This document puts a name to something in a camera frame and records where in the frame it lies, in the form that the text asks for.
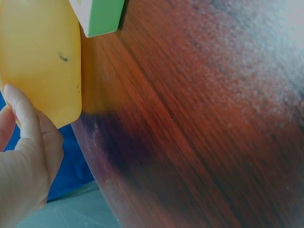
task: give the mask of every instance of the blue fabric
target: blue fabric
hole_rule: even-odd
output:
[[[3,97],[0,96],[0,107],[3,108],[4,105]],[[51,186],[48,200],[60,197],[94,180],[81,153],[72,127],[70,125],[63,127],[60,132],[64,137],[65,156],[58,175]],[[13,150],[19,138],[20,130],[16,127],[5,150]]]

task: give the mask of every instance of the dark stain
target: dark stain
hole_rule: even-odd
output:
[[[59,53],[59,57],[60,57],[60,59],[62,59],[62,60],[65,61],[65,62],[68,61],[68,58],[63,57],[60,53]]]

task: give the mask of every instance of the wooden table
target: wooden table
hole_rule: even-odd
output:
[[[304,2],[130,0],[123,18],[82,39],[73,125],[122,226],[304,227]]]

